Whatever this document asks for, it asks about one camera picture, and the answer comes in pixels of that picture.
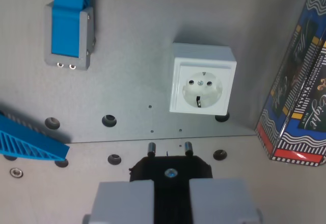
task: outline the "socket hole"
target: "socket hole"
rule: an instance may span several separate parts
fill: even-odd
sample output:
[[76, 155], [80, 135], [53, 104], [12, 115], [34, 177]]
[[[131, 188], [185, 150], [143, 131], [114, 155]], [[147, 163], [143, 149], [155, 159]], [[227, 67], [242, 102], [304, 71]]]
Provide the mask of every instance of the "socket hole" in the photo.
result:
[[56, 161], [55, 161], [55, 164], [56, 164], [57, 167], [65, 168], [65, 167], [67, 167], [67, 166], [69, 165], [69, 162], [68, 162], [67, 159], [65, 159], [65, 160], [63, 160], [63, 161], [58, 161], [58, 160], [56, 160]]
[[114, 127], [117, 124], [117, 119], [112, 115], [106, 115], [102, 118], [102, 124], [106, 127]]
[[216, 150], [213, 154], [213, 158], [218, 161], [224, 160], [227, 156], [227, 152], [223, 149]]
[[215, 116], [215, 119], [218, 122], [226, 122], [230, 118], [229, 112], [226, 114], [226, 116]]
[[45, 126], [51, 130], [58, 130], [60, 127], [60, 122], [54, 117], [49, 117], [45, 120]]
[[108, 158], [107, 161], [112, 164], [112, 165], [118, 165], [121, 163], [121, 157], [117, 154], [111, 154]]

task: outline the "screw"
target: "screw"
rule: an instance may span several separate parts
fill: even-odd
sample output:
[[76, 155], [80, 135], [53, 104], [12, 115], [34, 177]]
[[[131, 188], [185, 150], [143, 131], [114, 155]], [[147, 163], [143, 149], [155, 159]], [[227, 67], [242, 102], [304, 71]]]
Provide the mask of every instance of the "screw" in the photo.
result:
[[178, 175], [178, 171], [176, 169], [170, 168], [170, 169], [167, 169], [164, 172], [164, 174], [168, 178], [174, 178], [174, 177], [176, 177]]
[[12, 168], [10, 169], [10, 175], [14, 178], [22, 178], [24, 175], [21, 169], [18, 168]]

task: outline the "metal panel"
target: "metal panel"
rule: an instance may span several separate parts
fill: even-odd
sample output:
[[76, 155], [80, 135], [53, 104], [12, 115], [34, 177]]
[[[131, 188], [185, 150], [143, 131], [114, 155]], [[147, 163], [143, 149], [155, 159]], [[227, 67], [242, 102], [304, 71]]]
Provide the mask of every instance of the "metal panel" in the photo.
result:
[[[309, 167], [268, 160], [256, 136], [154, 140], [156, 155], [184, 155], [184, 143], [212, 167], [214, 178], [242, 178], [265, 224], [324, 224], [324, 166]], [[129, 181], [129, 168], [147, 154], [150, 141], [72, 144], [69, 165], [0, 157], [0, 223], [86, 224], [100, 182]], [[225, 160], [213, 158], [223, 149]], [[107, 157], [118, 154], [119, 165]], [[20, 168], [23, 177], [10, 176]]]
[[[254, 134], [305, 0], [93, 0], [88, 71], [45, 64], [51, 1], [0, 0], [0, 109], [39, 124], [55, 117], [70, 142], [98, 142]], [[229, 121], [169, 112], [174, 41], [231, 46]], [[104, 127], [105, 115], [117, 125]]]

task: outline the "power socket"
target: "power socket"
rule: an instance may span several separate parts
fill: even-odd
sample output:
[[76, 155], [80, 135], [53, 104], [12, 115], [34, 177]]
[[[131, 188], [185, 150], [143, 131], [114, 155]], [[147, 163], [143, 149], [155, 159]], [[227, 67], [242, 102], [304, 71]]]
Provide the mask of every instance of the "power socket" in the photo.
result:
[[170, 112], [225, 116], [236, 60], [230, 47], [173, 43]]

